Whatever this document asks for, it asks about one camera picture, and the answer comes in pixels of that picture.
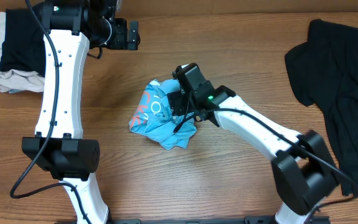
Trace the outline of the light blue printed t-shirt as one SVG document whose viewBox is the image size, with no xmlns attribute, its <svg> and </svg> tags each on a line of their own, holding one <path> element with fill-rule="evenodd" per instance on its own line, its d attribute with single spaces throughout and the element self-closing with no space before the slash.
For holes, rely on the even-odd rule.
<svg viewBox="0 0 358 224">
<path fill-rule="evenodd" d="M 174 129 L 184 116 L 174 116 L 168 102 L 168 94 L 180 89 L 177 80 L 150 81 L 143 91 L 139 105 L 129 121 L 129 130 L 158 142 L 164 149 L 186 148 L 197 128 L 193 120 Z"/>
</svg>

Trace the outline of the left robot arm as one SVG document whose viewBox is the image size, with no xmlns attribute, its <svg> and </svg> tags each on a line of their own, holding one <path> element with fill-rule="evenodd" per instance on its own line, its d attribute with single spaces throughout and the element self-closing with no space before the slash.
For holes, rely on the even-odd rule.
<svg viewBox="0 0 358 224">
<path fill-rule="evenodd" d="M 139 24 L 117 18 L 120 0 L 44 1 L 29 11 L 44 35 L 45 83 L 39 120 L 22 151 L 62 186 L 78 223 L 111 223 L 96 180 L 99 142 L 83 137 L 81 91 L 91 49 L 137 50 Z"/>
</svg>

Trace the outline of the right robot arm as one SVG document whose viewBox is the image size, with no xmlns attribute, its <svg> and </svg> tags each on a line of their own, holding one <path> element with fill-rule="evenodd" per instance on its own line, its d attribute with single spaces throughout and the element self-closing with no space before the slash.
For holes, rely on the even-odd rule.
<svg viewBox="0 0 358 224">
<path fill-rule="evenodd" d="M 301 134 L 253 110 L 226 86 L 214 88 L 196 63 L 172 73 L 179 89 L 168 94 L 174 115 L 210 121 L 255 147 L 271 163 L 282 205 L 274 215 L 246 216 L 244 223 L 329 223 L 315 213 L 339 184 L 336 167 L 322 137 Z"/>
</svg>

